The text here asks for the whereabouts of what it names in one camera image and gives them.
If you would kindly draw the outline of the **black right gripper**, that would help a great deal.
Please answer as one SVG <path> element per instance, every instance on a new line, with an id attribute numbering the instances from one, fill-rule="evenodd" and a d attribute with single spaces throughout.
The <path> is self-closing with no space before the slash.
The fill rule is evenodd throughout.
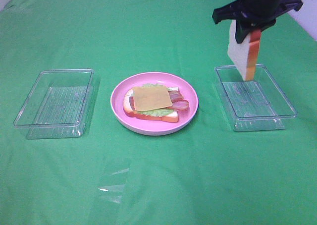
<path id="1" fill-rule="evenodd" d="M 239 0 L 215 8 L 212 19 L 215 24 L 223 20 L 236 20 L 235 40 L 241 44 L 246 36 L 272 27 L 275 18 L 291 11 L 299 11 L 302 0 Z"/>

